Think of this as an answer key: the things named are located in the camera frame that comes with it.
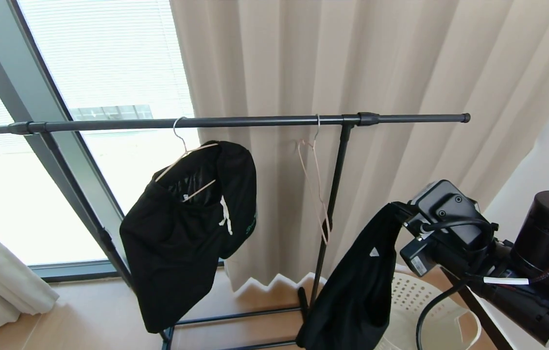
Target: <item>window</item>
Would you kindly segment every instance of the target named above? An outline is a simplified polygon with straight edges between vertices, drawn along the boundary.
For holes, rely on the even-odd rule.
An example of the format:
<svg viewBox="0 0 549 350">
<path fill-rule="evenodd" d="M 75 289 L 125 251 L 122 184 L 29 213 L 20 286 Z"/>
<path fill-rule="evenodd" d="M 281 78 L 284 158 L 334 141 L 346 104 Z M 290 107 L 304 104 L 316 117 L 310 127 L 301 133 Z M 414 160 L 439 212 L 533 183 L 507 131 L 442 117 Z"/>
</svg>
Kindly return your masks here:
<svg viewBox="0 0 549 350">
<path fill-rule="evenodd" d="M 194 117 L 168 0 L 18 3 L 72 119 Z M 196 129 L 177 132 L 199 146 Z M 82 135 L 123 212 L 184 152 L 169 129 Z"/>
<path fill-rule="evenodd" d="M 0 125 L 12 122 L 0 99 Z M 24 137 L 17 135 L 0 135 L 0 242 L 26 264 L 106 259 Z"/>
</svg>

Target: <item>white plastic basket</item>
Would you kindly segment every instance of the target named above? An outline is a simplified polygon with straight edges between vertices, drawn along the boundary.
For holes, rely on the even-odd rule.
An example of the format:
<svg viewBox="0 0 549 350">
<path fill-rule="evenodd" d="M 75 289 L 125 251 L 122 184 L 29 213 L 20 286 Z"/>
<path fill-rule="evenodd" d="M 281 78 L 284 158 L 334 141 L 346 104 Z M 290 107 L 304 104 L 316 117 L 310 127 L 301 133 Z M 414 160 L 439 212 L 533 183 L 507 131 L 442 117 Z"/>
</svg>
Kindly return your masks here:
<svg viewBox="0 0 549 350">
<path fill-rule="evenodd" d="M 389 327 L 376 350 L 415 350 L 415 328 L 423 308 L 441 291 L 406 275 L 395 273 L 392 283 L 392 311 Z M 477 325 L 473 339 L 463 339 L 460 319 L 470 313 Z M 467 350 L 481 335 L 480 320 L 449 297 L 437 304 L 424 320 L 421 343 L 424 350 Z"/>
</svg>

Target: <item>clothes hanger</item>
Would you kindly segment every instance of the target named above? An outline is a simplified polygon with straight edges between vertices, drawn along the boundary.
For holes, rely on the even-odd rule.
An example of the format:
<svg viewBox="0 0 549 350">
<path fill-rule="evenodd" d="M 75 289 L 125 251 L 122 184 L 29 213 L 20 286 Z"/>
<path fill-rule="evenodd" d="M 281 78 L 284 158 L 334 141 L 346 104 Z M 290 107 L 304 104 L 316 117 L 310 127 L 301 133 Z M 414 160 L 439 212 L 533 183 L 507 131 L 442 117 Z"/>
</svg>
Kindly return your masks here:
<svg viewBox="0 0 549 350">
<path fill-rule="evenodd" d="M 182 144 L 184 145 L 184 153 L 183 155 L 181 155 L 175 162 L 173 162 L 173 164 L 171 164 L 170 166 L 166 167 L 166 169 L 164 169 L 164 171 L 162 173 L 160 173 L 160 175 L 158 175 L 158 177 L 156 177 L 156 182 L 158 182 L 160 179 L 162 179 L 164 177 L 164 175 L 166 173 L 169 172 L 169 170 L 171 170 L 171 168 L 173 168 L 173 166 L 175 166 L 175 164 L 177 164 L 179 161 L 181 161 L 181 159 L 183 157 L 186 157 L 188 154 L 194 152 L 194 151 L 199 151 L 199 149 L 204 149 L 204 148 L 208 148 L 208 147 L 212 147 L 212 146 L 217 146 L 218 143 L 211 143 L 211 144 L 206 144 L 206 146 L 201 146 L 199 148 L 195 148 L 193 150 L 188 150 L 188 148 L 186 147 L 186 141 L 184 141 L 184 138 L 182 138 L 180 135 L 177 134 L 177 131 L 175 131 L 175 126 L 177 125 L 177 122 L 179 122 L 179 120 L 181 119 L 185 119 L 186 117 L 181 117 L 179 119 L 176 119 L 175 122 L 173 123 L 173 133 L 175 134 L 175 136 L 177 136 L 180 140 L 182 140 Z M 191 195 L 184 195 L 184 200 L 183 202 L 187 202 L 190 198 L 193 198 L 195 195 L 198 195 L 201 191 L 203 191 L 204 189 L 208 188 L 210 185 L 214 184 L 214 182 L 216 182 L 216 180 L 212 180 L 210 181 L 208 184 L 206 184 L 205 186 L 203 186 L 202 188 L 198 189 L 197 191 L 195 191 L 195 193 L 191 194 Z"/>
<path fill-rule="evenodd" d="M 315 131 L 313 143 L 307 142 L 305 139 L 301 139 L 298 142 L 297 150 L 298 150 L 298 157 L 301 160 L 301 166 L 303 167 L 303 172 L 305 173 L 305 179 L 307 182 L 309 181 L 309 175 L 307 174 L 307 168 L 305 167 L 305 162 L 303 161 L 303 155 L 301 155 L 301 145 L 308 146 L 312 151 L 314 155 L 314 161 L 315 161 L 315 169 L 317 170 L 317 193 L 320 203 L 322 204 L 322 208 L 324 211 L 324 217 L 326 221 L 326 233 L 324 233 L 324 229 L 322 228 L 322 222 L 320 220 L 320 209 L 316 206 L 315 201 L 313 202 L 313 207 L 315 210 L 315 217 L 317 217 L 318 221 L 318 227 L 320 228 L 320 231 L 322 232 L 322 240 L 324 241 L 324 244 L 328 244 L 328 240 L 330 239 L 330 234 L 332 232 L 332 228 L 330 226 L 330 222 L 328 222 L 328 212 L 326 210 L 326 203 L 324 202 L 324 199 L 322 198 L 322 180 L 320 178 L 320 166 L 318 165 L 317 161 L 317 154 L 315 153 L 315 140 L 317 139 L 317 135 L 320 133 L 320 115 L 316 114 L 317 117 L 317 131 Z M 311 183 L 309 184 L 309 193 L 311 194 L 312 198 L 315 198 L 315 195 L 313 193 L 313 189 L 311 188 Z"/>
</svg>

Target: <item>black cloth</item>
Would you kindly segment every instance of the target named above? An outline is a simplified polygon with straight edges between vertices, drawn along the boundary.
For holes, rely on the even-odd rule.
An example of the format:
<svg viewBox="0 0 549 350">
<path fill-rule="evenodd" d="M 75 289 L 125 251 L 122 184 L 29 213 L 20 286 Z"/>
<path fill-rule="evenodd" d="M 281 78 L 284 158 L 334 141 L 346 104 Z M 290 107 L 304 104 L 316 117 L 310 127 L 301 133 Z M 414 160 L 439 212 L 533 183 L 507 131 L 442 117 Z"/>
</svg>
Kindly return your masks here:
<svg viewBox="0 0 549 350">
<path fill-rule="evenodd" d="M 315 300 L 296 337 L 299 347 L 376 348 L 389 325 L 398 213 L 398 206 L 387 204 L 361 231 Z"/>
<path fill-rule="evenodd" d="M 257 176 L 250 152 L 232 142 L 211 143 L 217 146 L 190 153 L 158 182 L 164 169 L 155 173 L 119 229 L 151 333 L 175 325 L 208 294 L 219 257 L 230 257 L 255 229 Z"/>
</svg>

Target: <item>wooden floor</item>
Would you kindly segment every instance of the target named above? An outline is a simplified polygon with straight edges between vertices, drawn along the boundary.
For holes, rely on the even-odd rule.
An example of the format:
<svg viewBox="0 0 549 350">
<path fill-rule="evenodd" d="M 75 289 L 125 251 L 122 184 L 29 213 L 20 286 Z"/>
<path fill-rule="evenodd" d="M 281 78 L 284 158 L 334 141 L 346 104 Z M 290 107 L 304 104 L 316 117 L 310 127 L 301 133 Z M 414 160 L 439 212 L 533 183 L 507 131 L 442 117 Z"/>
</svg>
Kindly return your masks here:
<svg viewBox="0 0 549 350">
<path fill-rule="evenodd" d="M 430 281 L 440 289 L 450 284 L 439 272 Z M 310 290 L 312 280 L 303 285 Z M 118 279 L 60 283 L 53 286 L 61 295 L 55 308 L 45 315 L 22 315 L 15 323 L 0 328 L 0 350 L 159 350 L 161 337 L 146 332 L 136 297 Z M 464 305 L 460 297 L 455 301 Z M 286 279 L 273 281 L 265 290 L 248 283 L 232 293 L 229 279 L 219 270 L 212 292 L 185 318 L 225 315 L 297 306 L 296 286 Z M 294 339 L 302 318 L 299 312 L 280 313 L 179 326 L 173 350 L 215 350 L 246 346 L 264 341 Z M 277 348 L 298 349 L 296 346 Z M 485 333 L 471 348 L 492 350 Z"/>
</svg>

